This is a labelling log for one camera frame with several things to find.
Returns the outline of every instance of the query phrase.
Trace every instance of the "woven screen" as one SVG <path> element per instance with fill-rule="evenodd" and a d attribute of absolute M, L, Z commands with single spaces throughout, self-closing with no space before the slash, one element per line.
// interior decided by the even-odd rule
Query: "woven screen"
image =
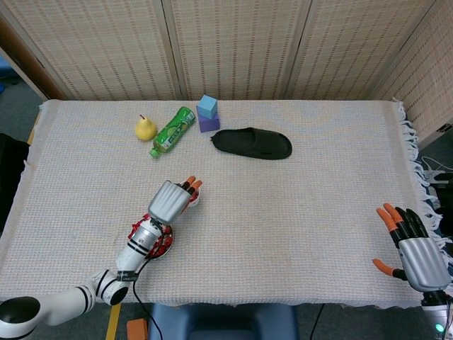
<path fill-rule="evenodd" d="M 189 99 L 274 99 L 308 0 L 172 0 Z"/>
<path fill-rule="evenodd" d="M 287 97 L 361 99 L 431 0 L 319 0 Z"/>
<path fill-rule="evenodd" d="M 5 0 L 75 99 L 174 99 L 150 0 Z"/>
<path fill-rule="evenodd" d="M 453 2 L 428 15 L 374 96 L 404 101 L 420 141 L 453 118 Z"/>

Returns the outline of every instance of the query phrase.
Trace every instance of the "pear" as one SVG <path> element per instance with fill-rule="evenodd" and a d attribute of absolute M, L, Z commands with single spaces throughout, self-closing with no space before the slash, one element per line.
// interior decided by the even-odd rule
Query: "pear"
<path fill-rule="evenodd" d="M 135 125 L 135 134 L 139 140 L 152 140 L 157 133 L 156 124 L 150 119 L 140 115 L 140 120 Z"/>

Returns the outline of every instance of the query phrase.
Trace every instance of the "blue cube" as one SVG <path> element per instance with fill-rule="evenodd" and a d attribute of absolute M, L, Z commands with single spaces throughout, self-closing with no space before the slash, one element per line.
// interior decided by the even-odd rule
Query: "blue cube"
<path fill-rule="evenodd" d="M 197 112 L 199 116 L 213 119 L 217 113 L 217 99 L 204 95 L 197 105 Z"/>

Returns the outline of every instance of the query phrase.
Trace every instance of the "tablecloth fringe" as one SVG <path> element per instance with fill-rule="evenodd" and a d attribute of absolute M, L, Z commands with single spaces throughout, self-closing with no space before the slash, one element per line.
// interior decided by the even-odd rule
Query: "tablecloth fringe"
<path fill-rule="evenodd" d="M 429 200 L 437 199 L 435 196 L 428 194 L 428 186 L 430 185 L 423 174 L 423 167 L 418 162 L 418 136 L 417 132 L 413 129 L 412 123 L 407 119 L 404 110 L 403 102 L 394 98 L 398 103 L 398 112 L 400 113 L 399 122 L 400 129 L 403 133 L 403 138 L 406 141 L 406 147 L 409 154 L 409 162 L 412 170 L 415 173 L 413 177 L 416 180 L 415 191 L 418 194 L 418 213 L 424 215 L 429 221 L 428 234 L 436 242 L 442 253 L 442 258 L 447 266 L 453 267 L 453 258 L 446 252 L 445 245 L 452 243 L 452 240 L 447 237 L 440 236 L 439 225 L 442 216 L 437 214 L 432 206 L 428 203 Z M 453 283 L 446 289 L 449 294 L 453 293 Z"/>

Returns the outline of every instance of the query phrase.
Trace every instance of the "white robotic arm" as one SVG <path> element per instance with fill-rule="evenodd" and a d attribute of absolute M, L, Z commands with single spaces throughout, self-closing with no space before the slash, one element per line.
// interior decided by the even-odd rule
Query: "white robotic arm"
<path fill-rule="evenodd" d="M 109 305 L 120 303 L 130 283 L 138 279 L 137 269 L 161 236 L 161 226 L 171 224 L 188 204 L 194 187 L 190 187 L 192 183 L 187 183 L 179 185 L 164 182 L 149 204 L 148 211 L 152 218 L 140 224 L 118 256 L 117 273 L 105 269 L 83 285 L 61 293 L 15 297 L 1 303 L 0 339 L 29 339 L 39 323 L 55 326 L 69 321 L 89 312 L 96 298 Z"/>

